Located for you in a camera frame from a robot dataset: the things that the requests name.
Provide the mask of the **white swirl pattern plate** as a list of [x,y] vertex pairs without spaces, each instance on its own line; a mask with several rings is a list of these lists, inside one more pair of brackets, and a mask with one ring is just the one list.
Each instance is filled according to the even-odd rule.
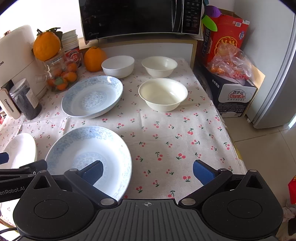
[[29,133],[20,133],[15,136],[5,147],[4,152],[8,153],[9,160],[1,164],[1,169],[17,169],[35,162],[38,155],[36,142]]

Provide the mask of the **blue patterned plate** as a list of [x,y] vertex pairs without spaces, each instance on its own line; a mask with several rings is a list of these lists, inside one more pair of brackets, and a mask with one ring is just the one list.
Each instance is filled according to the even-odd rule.
[[122,82],[112,76],[79,81],[62,98],[62,111],[74,118],[96,118],[116,106],[123,94]]
[[73,129],[53,144],[45,158],[52,175],[81,170],[97,160],[103,164],[103,174],[93,186],[119,201],[130,183],[132,157],[124,140],[112,130],[102,126]]

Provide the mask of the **large cream bowl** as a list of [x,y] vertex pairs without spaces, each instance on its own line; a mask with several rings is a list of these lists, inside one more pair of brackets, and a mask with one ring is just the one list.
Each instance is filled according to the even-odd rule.
[[144,82],[138,88],[138,94],[151,109],[169,112],[176,109],[187,98],[188,90],[178,81],[156,78]]

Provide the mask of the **white ceramic bowl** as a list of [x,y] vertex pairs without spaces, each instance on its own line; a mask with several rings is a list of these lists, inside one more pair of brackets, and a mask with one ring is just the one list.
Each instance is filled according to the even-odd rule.
[[101,66],[105,75],[118,79],[125,78],[132,74],[135,59],[131,56],[114,56],[102,62]]

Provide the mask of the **small cream bowl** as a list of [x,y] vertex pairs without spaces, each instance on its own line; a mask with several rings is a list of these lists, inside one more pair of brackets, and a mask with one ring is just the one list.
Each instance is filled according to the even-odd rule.
[[165,78],[173,73],[178,63],[168,57],[151,56],[142,61],[142,66],[150,76],[154,78]]

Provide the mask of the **cherry print tablecloth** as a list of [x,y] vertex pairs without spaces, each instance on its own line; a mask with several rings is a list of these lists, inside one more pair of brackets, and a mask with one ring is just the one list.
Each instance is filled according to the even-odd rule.
[[117,133],[132,157],[132,179],[127,190],[116,191],[124,198],[174,198],[179,200],[201,186],[193,176],[193,162],[200,159],[213,168],[244,174],[245,165],[236,153],[226,127],[213,102],[184,59],[171,78],[188,90],[188,98],[175,110],[160,113],[148,107],[138,95],[139,86],[149,80],[140,61],[125,78],[123,95],[106,114],[73,118],[63,113],[63,94],[48,92],[43,110],[33,120],[24,116],[6,118],[1,126],[1,150],[21,133],[30,134],[37,156],[44,159],[62,135],[84,126],[103,126]]

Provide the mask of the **clear jar dark contents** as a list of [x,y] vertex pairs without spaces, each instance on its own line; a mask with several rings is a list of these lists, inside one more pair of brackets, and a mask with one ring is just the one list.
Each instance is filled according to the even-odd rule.
[[42,106],[33,93],[26,78],[23,78],[16,83],[10,89],[9,94],[27,120],[36,118],[41,112]]

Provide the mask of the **dark Ganten water carton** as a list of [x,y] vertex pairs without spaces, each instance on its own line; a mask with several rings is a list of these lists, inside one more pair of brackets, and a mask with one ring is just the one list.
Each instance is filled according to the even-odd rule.
[[252,80],[215,75],[201,65],[194,68],[194,73],[223,118],[244,116],[265,79],[255,66]]

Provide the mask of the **cream air fryer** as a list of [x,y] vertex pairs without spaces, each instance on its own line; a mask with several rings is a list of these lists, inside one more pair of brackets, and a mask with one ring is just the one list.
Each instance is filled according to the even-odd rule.
[[34,40],[32,29],[28,25],[7,32],[1,38],[1,108],[14,119],[22,114],[9,94],[16,83],[26,78],[38,100],[47,91],[45,84],[35,81],[36,75],[44,73],[44,65],[32,52]]

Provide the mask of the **glass jar of tangerines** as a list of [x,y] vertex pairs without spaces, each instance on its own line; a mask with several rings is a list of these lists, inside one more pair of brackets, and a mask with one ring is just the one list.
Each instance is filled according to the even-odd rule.
[[78,65],[63,50],[43,64],[45,71],[36,75],[35,81],[45,84],[52,92],[65,91],[78,81]]

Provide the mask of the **large orange on jar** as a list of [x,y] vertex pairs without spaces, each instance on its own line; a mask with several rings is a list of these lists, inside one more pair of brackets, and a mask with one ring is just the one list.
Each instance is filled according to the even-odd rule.
[[33,44],[34,56],[40,61],[47,61],[53,58],[62,48],[63,32],[60,28],[51,28],[46,31],[37,29],[37,38]]

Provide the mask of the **large orange on table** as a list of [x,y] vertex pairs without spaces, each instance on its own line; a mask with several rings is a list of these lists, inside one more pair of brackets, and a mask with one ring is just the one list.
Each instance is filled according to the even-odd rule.
[[102,63],[107,59],[107,54],[99,47],[89,48],[84,55],[84,65],[89,72],[102,70]]

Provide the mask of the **white wooden microwave stand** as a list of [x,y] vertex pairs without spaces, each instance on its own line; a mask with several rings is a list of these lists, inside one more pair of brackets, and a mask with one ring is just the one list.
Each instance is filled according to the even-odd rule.
[[119,55],[131,56],[134,59],[150,56],[183,58],[191,68],[194,67],[198,45],[198,41],[190,36],[175,35],[122,36],[92,40],[88,43],[79,38],[78,41],[82,54],[85,54],[90,47],[97,46],[109,58]]

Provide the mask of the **red cardboard gift box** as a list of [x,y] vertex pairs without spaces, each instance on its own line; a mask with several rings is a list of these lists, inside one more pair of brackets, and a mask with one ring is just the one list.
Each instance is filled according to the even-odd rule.
[[232,11],[224,9],[220,9],[220,11],[220,17],[212,18],[217,25],[217,32],[203,27],[204,40],[201,47],[201,60],[205,66],[213,59],[221,43],[232,44],[240,48],[250,24],[250,21],[242,19]]

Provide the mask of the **purple green plush toy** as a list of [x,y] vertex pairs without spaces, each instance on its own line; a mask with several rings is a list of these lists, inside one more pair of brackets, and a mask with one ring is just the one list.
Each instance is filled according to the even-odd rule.
[[218,18],[221,16],[221,11],[215,6],[209,5],[209,1],[202,1],[204,6],[204,13],[201,18],[202,24],[213,32],[217,32],[218,28],[212,18]]

